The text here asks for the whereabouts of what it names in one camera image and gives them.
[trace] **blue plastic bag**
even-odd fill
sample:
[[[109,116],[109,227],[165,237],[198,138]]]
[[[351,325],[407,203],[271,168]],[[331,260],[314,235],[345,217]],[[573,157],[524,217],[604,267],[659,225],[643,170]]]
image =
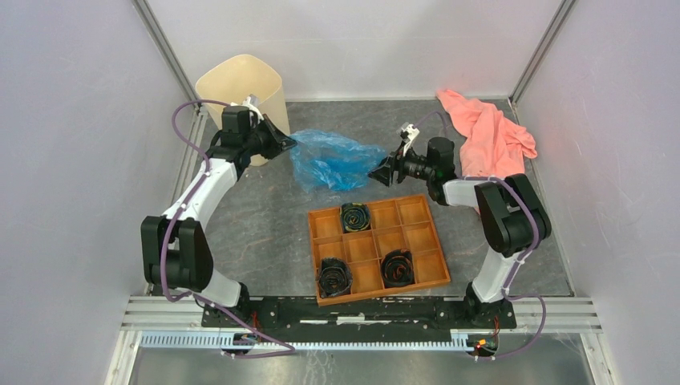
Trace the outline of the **blue plastic bag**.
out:
[[[387,156],[378,146],[333,132],[302,130],[290,137],[297,140],[290,150],[293,176],[308,193],[318,186],[334,191],[363,187],[368,184],[368,172]]]

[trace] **gray floor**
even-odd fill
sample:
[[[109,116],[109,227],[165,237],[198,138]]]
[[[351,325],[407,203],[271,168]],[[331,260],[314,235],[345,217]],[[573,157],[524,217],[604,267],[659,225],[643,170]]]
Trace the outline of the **gray floor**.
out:
[[[525,343],[503,334],[500,351]],[[215,350],[140,349],[138,384],[593,384],[578,334],[542,335],[514,357],[475,364],[452,351],[300,351],[288,357],[232,360]]]
[[[492,101],[512,117],[507,101]],[[333,131],[364,144],[377,144],[393,151],[399,144],[396,131],[404,122],[414,123],[429,111],[443,112],[437,100],[289,103],[292,132],[316,128]],[[439,134],[434,117],[422,125],[418,153],[425,153],[427,139]],[[208,148],[217,128],[208,122],[201,144]],[[464,138],[451,128],[457,148]],[[532,164],[527,174],[539,190]],[[456,159],[456,170],[460,171]],[[249,168],[217,206],[206,234],[216,268],[229,278],[244,282],[253,295],[314,295],[314,272],[310,257],[307,212],[349,201],[374,201],[427,193],[424,182],[407,179],[386,188],[371,181],[350,192],[319,189],[305,193],[293,179],[287,155],[258,168]],[[451,274],[451,284],[417,295],[463,295],[480,271],[487,251],[480,219],[469,208],[442,207],[430,210]],[[543,241],[518,273],[513,294],[570,295],[564,266],[554,237]]]

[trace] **wire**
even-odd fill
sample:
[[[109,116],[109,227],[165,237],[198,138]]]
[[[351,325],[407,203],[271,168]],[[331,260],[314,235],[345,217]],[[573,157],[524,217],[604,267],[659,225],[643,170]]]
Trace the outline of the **wire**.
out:
[[[340,207],[340,219],[345,233],[356,233],[370,227],[370,212],[362,203],[345,203]]]
[[[179,138],[185,142],[189,147],[193,148],[195,151],[197,151],[202,157],[205,162],[205,171],[201,174],[199,177],[198,181],[196,184],[189,190],[187,193],[187,196],[182,200],[180,207],[177,208],[177,211],[175,211],[175,214],[172,216],[172,219],[170,220],[170,223],[168,224],[168,228],[165,230],[165,235],[163,238],[163,245],[160,249],[160,285],[163,288],[163,295],[166,297],[166,299],[170,302],[177,302],[180,299],[187,297],[189,295],[193,294],[194,299],[202,301],[206,306],[211,306],[214,307],[215,309],[220,310],[222,313],[227,314],[235,323],[240,325],[241,327],[244,327],[247,330],[250,330],[254,334],[256,334],[259,337],[262,337],[263,339],[266,339],[267,341],[276,343],[277,345],[280,345],[282,347],[285,347],[287,350],[286,351],[273,351],[269,353],[262,353],[259,355],[232,355],[233,358],[236,359],[259,359],[259,358],[265,358],[265,357],[276,357],[279,355],[291,355],[295,353],[295,348],[288,343],[279,341],[278,339],[275,339],[274,337],[270,337],[267,334],[261,333],[260,331],[256,330],[255,328],[251,327],[247,323],[243,322],[240,318],[238,318],[234,313],[229,311],[226,307],[222,306],[221,304],[215,303],[203,296],[201,296],[198,293],[193,293],[192,291],[185,291],[183,293],[180,293],[178,295],[172,295],[170,294],[170,289],[168,288],[168,276],[167,276],[167,271],[166,271],[166,262],[168,260],[168,246],[170,244],[170,238],[172,235],[172,230],[175,228],[175,223],[177,223],[177,219],[180,217],[180,214],[182,214],[189,201],[193,198],[194,194],[196,194],[196,191],[201,187],[203,182],[210,176],[210,159],[208,158],[208,154],[205,153],[205,151],[201,150],[198,146],[196,146],[194,143],[191,142],[191,140],[187,139],[182,133],[180,132],[180,129],[177,127],[177,114],[180,113],[182,109],[184,109],[187,106],[191,106],[196,103],[211,103],[211,104],[218,104],[221,106],[229,107],[229,103],[221,102],[219,100],[212,100],[212,99],[196,99],[196,100],[191,100],[186,103],[180,104],[179,107],[172,113],[172,129],[175,131],[175,134],[179,136]]]
[[[347,264],[337,258],[324,258],[318,276],[319,293],[322,298],[337,297],[348,294],[352,285],[352,276]]]
[[[505,180],[502,180],[500,178],[496,178],[495,176],[466,176],[463,178],[464,180],[490,180],[492,182],[496,182],[503,186],[506,190],[508,190],[508,193],[510,193],[510,196],[517,202],[517,204],[520,206],[520,209],[522,210],[522,213],[527,217],[529,221],[529,225],[531,225],[532,232],[533,232],[533,239],[531,245],[527,247],[522,253],[520,253],[519,256],[517,256],[517,259],[515,260],[515,263],[512,264],[512,267],[510,268],[510,272],[508,273],[508,276],[505,278],[505,282],[503,282],[503,285],[500,287],[500,292],[503,295],[503,298],[507,299],[510,302],[514,301],[519,301],[524,298],[536,298],[540,302],[540,307],[542,309],[542,313],[540,316],[540,323],[538,325],[538,329],[536,330],[536,333],[529,339],[529,342],[527,342],[524,346],[515,349],[514,351],[509,351],[508,353],[503,353],[502,355],[496,355],[494,357],[480,357],[481,359],[485,361],[491,361],[494,359],[502,359],[502,358],[507,358],[507,357],[512,357],[513,355],[519,354],[523,351],[526,351],[529,347],[531,347],[538,338],[540,337],[540,333],[543,332],[543,328],[545,327],[545,318],[548,316],[548,309],[545,307],[545,301],[544,299],[539,295],[539,294],[523,294],[523,295],[518,295],[515,297],[510,297],[509,292],[510,292],[510,285],[512,284],[512,281],[515,279],[515,276],[517,275],[517,271],[520,269],[520,266],[524,263],[524,259],[526,259],[529,255],[531,255],[532,251],[538,246],[538,241],[540,234],[538,233],[538,225],[536,224],[536,219],[534,219],[533,215],[531,214],[531,211],[529,211],[527,205],[522,201],[520,198],[519,194],[515,192],[515,190],[510,187],[510,184],[506,182]]]
[[[380,274],[385,288],[404,287],[415,283],[413,277],[413,257],[406,249],[388,253],[380,263]]]

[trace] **gray mat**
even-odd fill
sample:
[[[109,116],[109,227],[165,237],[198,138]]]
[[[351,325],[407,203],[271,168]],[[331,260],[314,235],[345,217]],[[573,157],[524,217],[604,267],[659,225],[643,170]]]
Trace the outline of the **gray mat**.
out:
[[[513,118],[505,100],[492,100]],[[396,131],[404,122],[414,123],[432,110],[444,112],[437,100],[359,101],[289,103],[292,132],[307,128],[333,131],[364,144],[378,144],[387,151],[399,144]],[[441,129],[438,118],[422,124],[417,153],[425,153],[427,140]],[[208,148],[217,131],[209,121],[202,148]],[[459,148],[464,138],[448,129]],[[536,175],[530,162],[526,173],[536,190]],[[456,157],[456,171],[460,163]],[[421,180],[407,179],[387,188],[371,181],[365,188],[349,192],[319,189],[304,192],[293,179],[287,154],[262,167],[246,170],[241,180],[222,199],[206,234],[216,268],[229,278],[244,282],[253,295],[314,295],[314,272],[310,256],[307,212],[350,201],[374,201],[413,194],[427,194]],[[430,202],[451,274],[451,284],[417,295],[464,294],[465,287],[480,271],[487,244],[480,219],[473,209],[442,207]],[[512,294],[570,295],[564,266],[554,237],[543,241],[518,273]]]

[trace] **white wall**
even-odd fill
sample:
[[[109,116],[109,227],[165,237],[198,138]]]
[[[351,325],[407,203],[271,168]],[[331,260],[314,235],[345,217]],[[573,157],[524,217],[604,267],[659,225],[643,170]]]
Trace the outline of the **white wall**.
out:
[[[250,53],[289,99],[509,95],[560,0],[150,0],[189,79]]]
[[[129,1],[4,2],[0,47],[0,383],[102,383],[183,95]]]
[[[677,383],[680,2],[578,2],[519,113],[622,383]]]

